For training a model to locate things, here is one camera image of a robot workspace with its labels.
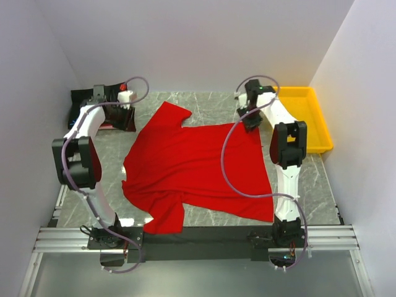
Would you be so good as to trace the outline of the red t shirt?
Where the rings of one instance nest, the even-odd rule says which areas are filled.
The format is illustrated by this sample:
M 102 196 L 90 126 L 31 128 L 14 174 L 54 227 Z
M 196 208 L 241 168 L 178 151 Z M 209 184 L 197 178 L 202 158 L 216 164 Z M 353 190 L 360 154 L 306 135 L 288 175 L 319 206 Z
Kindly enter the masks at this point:
M 124 159 L 124 196 L 152 218 L 144 231 L 181 232 L 187 204 L 272 222 L 272 188 L 259 132 L 230 123 L 184 127 L 190 116 L 164 102 Z

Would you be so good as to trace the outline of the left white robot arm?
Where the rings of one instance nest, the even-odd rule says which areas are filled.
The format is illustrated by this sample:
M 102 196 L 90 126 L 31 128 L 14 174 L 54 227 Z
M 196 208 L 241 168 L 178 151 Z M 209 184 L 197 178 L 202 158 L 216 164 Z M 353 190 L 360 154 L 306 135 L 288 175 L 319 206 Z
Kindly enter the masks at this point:
M 135 99 L 136 94 L 125 82 L 72 90 L 69 132 L 51 144 L 59 182 L 80 197 L 93 220 L 92 227 L 82 225 L 80 231 L 91 242 L 111 249 L 127 240 L 118 215 L 105 197 L 93 140 L 103 124 L 121 131 L 136 131 L 135 108 L 131 105 Z

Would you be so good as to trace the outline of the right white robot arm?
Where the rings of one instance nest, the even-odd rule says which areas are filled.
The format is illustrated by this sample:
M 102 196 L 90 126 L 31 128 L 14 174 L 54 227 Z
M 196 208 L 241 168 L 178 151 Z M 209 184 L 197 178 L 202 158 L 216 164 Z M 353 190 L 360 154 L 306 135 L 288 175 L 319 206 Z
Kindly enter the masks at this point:
M 308 127 L 285 108 L 278 97 L 278 87 L 263 86 L 261 76 L 248 77 L 240 83 L 245 93 L 236 94 L 237 112 L 245 130 L 253 131 L 265 116 L 273 133 L 270 141 L 270 159 L 277 171 L 277 206 L 272 225 L 272 241 L 285 247 L 304 235 L 298 205 L 298 181 L 301 165 L 307 154 Z

